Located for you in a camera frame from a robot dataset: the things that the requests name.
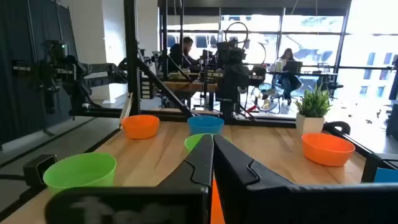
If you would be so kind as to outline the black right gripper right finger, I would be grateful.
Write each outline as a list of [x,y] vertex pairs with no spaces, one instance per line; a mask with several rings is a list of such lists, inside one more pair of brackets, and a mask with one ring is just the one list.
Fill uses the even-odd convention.
[[223,136],[213,140],[226,223],[397,223],[397,184],[299,185]]

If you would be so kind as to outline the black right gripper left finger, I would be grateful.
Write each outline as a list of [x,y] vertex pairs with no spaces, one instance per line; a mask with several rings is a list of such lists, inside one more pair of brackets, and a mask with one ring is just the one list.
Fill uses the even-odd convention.
[[213,138],[206,134],[156,187],[79,187],[45,206],[45,221],[79,223],[208,223],[211,216]]

